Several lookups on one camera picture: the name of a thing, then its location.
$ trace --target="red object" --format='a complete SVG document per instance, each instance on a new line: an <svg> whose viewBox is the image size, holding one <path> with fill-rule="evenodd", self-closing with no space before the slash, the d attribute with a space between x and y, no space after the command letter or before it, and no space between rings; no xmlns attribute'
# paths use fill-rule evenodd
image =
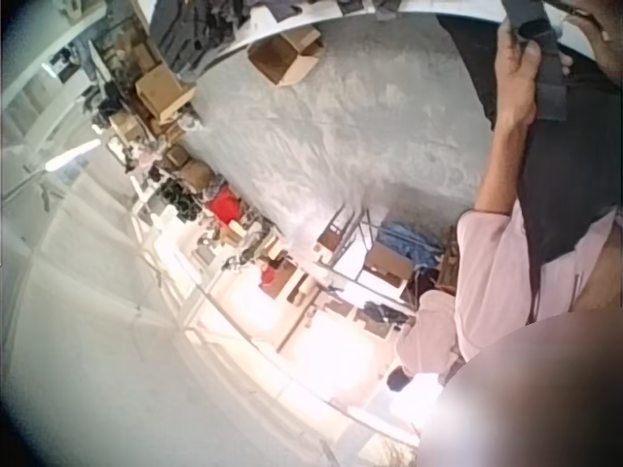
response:
<svg viewBox="0 0 623 467"><path fill-rule="evenodd" d="M240 202L228 187L224 187L215 199L205 204L216 218L226 226L240 218Z"/></svg>
<svg viewBox="0 0 623 467"><path fill-rule="evenodd" d="M262 271L262 278L260 280L262 285L271 285L275 280L275 270L271 267L267 267Z"/></svg>

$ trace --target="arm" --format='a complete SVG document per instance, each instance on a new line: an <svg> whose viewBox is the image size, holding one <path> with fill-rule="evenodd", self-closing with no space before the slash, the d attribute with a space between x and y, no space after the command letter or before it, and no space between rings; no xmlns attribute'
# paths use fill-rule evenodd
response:
<svg viewBox="0 0 623 467"><path fill-rule="evenodd" d="M534 79L540 60L538 44L530 42L522 53L505 21L497 33L497 120L477 211L509 215L512 210L528 127L536 115Z"/></svg>

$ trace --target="gray floor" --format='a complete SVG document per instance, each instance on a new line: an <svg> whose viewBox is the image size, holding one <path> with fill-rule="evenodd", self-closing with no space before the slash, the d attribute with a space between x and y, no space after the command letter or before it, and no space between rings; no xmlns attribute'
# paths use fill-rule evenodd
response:
<svg viewBox="0 0 623 467"><path fill-rule="evenodd" d="M296 86L273 87L246 53L208 71L189 150L295 247L343 201L443 234L474 199L491 135L450 36L416 15L318 28L326 54Z"/></svg>

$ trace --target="hand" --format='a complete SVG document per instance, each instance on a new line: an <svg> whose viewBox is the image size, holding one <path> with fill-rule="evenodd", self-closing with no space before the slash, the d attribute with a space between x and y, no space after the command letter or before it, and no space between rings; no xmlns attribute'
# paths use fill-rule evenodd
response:
<svg viewBox="0 0 623 467"><path fill-rule="evenodd" d="M536 117L535 78L541 62L541 50L530 41L522 53L508 19L497 31L497 123L529 126Z"/></svg>
<svg viewBox="0 0 623 467"><path fill-rule="evenodd" d="M595 60L608 78L617 85L623 80L623 2L620 0L564 0L570 7L591 15L600 28L582 15L565 18L577 26L591 43Z"/></svg>

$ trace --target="cardboard box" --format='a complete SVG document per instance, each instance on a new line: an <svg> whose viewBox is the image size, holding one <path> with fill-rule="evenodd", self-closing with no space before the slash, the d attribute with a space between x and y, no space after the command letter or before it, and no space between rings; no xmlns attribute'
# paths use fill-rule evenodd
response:
<svg viewBox="0 0 623 467"><path fill-rule="evenodd" d="M178 125L177 122L172 123L165 130L166 144L168 144L169 146L175 144L177 141L179 141L179 138L184 136L184 134L186 134L186 131L184 131L184 129L180 125Z"/></svg>
<svg viewBox="0 0 623 467"><path fill-rule="evenodd" d="M300 82L324 53L320 31L311 26L281 33L249 47L248 59L276 86Z"/></svg>
<svg viewBox="0 0 623 467"><path fill-rule="evenodd" d="M179 170L184 166L186 162L190 160L188 152L179 145L171 146L165 153L166 158L171 161L176 170Z"/></svg>
<svg viewBox="0 0 623 467"><path fill-rule="evenodd" d="M195 94L195 86L181 85L164 63L136 82L136 94L160 125L171 120Z"/></svg>
<svg viewBox="0 0 623 467"><path fill-rule="evenodd" d="M145 130L138 123L138 119L128 112L121 111L110 117L110 126L125 146L140 137L145 137Z"/></svg>
<svg viewBox="0 0 623 467"><path fill-rule="evenodd" d="M140 71L145 74L156 68L156 60L153 58L145 44L139 44L132 49L132 59L140 68Z"/></svg>
<svg viewBox="0 0 623 467"><path fill-rule="evenodd" d="M192 192L200 193L207 188L213 173L207 163L192 159L181 168L178 175Z"/></svg>
<svg viewBox="0 0 623 467"><path fill-rule="evenodd" d="M366 254L363 268L393 287L400 287L411 278L414 266L409 258L375 241Z"/></svg>
<svg viewBox="0 0 623 467"><path fill-rule="evenodd" d="M221 226L219 240L230 246L237 247L242 241L242 237L227 226Z"/></svg>

